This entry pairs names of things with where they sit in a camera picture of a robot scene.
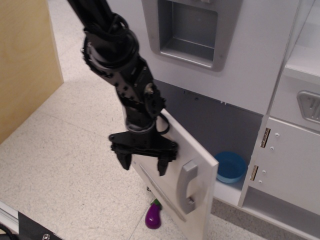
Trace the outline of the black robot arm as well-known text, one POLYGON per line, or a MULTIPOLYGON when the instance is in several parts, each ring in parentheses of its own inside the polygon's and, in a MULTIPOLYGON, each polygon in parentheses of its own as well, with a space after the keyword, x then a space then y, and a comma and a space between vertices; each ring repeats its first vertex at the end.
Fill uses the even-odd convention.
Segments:
POLYGON ((115 87, 125 110, 127 130, 109 136, 111 149, 126 170, 135 154, 157 158, 157 170, 165 175, 169 163, 176 159, 178 145, 165 137, 165 130, 157 130, 156 121, 163 117, 166 101, 139 54, 135 34, 105 0, 72 0, 70 6, 84 27, 85 63, 115 87))

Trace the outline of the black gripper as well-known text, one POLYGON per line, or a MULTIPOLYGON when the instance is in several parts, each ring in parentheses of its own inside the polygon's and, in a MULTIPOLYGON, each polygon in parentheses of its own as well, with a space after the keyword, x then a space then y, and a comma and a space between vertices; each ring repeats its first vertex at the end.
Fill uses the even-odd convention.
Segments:
POLYGON ((132 155, 136 154, 158 158, 157 170, 159 176, 164 176, 169 162, 175 160, 178 153, 178 144, 162 136, 154 128, 143 133, 131 131, 113 133, 109 136, 109 140, 111 149, 126 171, 130 169, 132 155))

